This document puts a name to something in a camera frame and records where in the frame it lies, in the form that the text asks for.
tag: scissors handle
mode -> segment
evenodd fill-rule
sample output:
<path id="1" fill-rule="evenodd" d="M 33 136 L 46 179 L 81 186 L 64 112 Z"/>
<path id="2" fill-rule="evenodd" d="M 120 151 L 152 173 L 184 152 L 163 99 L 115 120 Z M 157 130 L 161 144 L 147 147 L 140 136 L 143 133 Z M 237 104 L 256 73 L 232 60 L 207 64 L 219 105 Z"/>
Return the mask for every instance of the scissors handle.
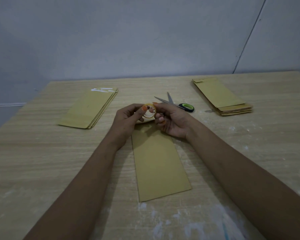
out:
<path id="1" fill-rule="evenodd" d="M 195 110 L 195 108 L 191 104 L 179 104 L 179 107 L 184 109 L 184 111 L 190 113 L 192 113 Z"/>

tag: person's right arm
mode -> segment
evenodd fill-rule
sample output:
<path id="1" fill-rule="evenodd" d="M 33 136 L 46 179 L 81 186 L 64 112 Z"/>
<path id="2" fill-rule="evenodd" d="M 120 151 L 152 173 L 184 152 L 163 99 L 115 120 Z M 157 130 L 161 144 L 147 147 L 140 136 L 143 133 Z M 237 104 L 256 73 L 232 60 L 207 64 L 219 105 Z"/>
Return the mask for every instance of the person's right arm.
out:
<path id="1" fill-rule="evenodd" d="M 300 239 L 300 196 L 180 108 L 153 103 L 155 123 L 187 139 L 225 192 L 267 239 Z"/>

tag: person's left hand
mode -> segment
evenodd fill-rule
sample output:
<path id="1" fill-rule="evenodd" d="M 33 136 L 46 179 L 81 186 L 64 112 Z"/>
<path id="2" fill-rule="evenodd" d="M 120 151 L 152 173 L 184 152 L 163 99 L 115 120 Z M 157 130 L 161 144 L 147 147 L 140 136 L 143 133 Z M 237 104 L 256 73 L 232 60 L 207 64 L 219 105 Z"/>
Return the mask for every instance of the person's left hand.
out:
<path id="1" fill-rule="evenodd" d="M 138 120 L 144 121 L 142 116 L 146 111 L 147 107 L 143 104 L 131 104 L 119 109 L 104 140 L 112 143 L 117 150 L 120 149 L 131 136 L 136 122 Z"/>

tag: forearm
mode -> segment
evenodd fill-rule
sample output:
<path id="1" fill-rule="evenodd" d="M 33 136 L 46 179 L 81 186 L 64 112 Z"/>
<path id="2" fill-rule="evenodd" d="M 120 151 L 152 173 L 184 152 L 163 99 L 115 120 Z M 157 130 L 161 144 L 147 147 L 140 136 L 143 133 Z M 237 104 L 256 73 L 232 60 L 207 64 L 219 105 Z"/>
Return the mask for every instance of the forearm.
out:
<path id="1" fill-rule="evenodd" d="M 226 193 L 269 239 L 300 239 L 300 196 L 200 122 L 187 139 Z"/>
<path id="2" fill-rule="evenodd" d="M 87 239 L 102 206 L 116 151 L 106 137 L 24 239 Z"/>

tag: blue stain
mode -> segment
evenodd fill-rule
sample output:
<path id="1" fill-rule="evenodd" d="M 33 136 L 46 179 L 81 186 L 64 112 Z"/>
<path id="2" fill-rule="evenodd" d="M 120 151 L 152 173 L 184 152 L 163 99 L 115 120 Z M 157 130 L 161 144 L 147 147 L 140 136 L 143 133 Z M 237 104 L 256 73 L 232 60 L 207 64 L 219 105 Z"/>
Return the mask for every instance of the blue stain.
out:
<path id="1" fill-rule="evenodd" d="M 222 222 L 222 226 L 223 226 L 223 231 L 224 231 L 224 238 L 225 238 L 225 240 L 229 240 L 227 228 L 226 228 L 226 225 L 224 224 L 224 222 Z"/>

